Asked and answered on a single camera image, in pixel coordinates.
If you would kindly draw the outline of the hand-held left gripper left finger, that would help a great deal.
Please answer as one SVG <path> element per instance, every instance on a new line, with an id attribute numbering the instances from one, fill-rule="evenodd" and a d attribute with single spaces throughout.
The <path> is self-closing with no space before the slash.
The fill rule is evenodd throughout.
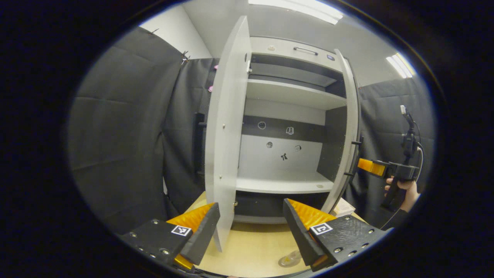
<path id="1" fill-rule="evenodd" d="M 219 204 L 213 202 L 169 220 L 149 220 L 125 232 L 121 240 L 164 267 L 195 271 L 219 219 Z"/>

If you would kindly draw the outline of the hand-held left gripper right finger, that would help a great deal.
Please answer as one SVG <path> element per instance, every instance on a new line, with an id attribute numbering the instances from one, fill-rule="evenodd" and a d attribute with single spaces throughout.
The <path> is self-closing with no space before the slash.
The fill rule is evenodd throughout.
<path id="1" fill-rule="evenodd" d="M 313 272 L 345 262 L 387 235 L 354 216 L 337 218 L 289 198 L 283 201 L 283 215 L 304 264 Z"/>

